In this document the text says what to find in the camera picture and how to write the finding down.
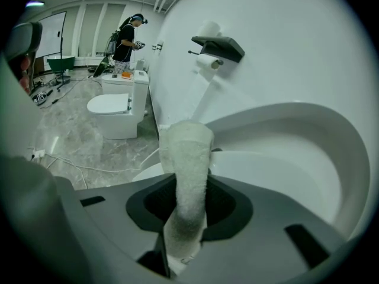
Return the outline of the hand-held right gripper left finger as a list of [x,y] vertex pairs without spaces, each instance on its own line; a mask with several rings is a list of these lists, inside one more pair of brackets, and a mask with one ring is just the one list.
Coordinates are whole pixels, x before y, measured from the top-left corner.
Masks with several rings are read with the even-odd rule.
[[163,227],[175,207],[175,184],[166,174],[76,195],[101,232],[138,261],[150,251],[166,256]]

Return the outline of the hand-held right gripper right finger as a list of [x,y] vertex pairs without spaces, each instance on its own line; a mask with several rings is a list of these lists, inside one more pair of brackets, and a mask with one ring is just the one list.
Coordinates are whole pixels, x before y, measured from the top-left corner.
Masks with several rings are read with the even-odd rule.
[[316,266],[346,243],[330,224],[282,193],[221,176],[215,183],[251,203],[233,215],[252,211],[233,237],[203,241],[180,274],[180,283],[312,283]]

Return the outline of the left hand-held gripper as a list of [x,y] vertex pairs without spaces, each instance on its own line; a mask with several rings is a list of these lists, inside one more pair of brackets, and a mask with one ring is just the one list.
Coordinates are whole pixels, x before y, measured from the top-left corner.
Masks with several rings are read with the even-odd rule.
[[38,50],[43,26],[39,22],[27,22],[16,25],[5,45],[5,58],[9,62],[27,53]]

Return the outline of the person's left hand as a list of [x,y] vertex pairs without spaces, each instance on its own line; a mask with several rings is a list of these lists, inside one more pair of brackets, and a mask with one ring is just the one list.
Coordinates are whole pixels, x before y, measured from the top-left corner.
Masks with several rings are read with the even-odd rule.
[[31,82],[30,82],[30,67],[32,66],[31,53],[26,54],[21,59],[20,69],[21,69],[21,77],[19,78],[19,84],[26,92],[26,94],[30,94]]

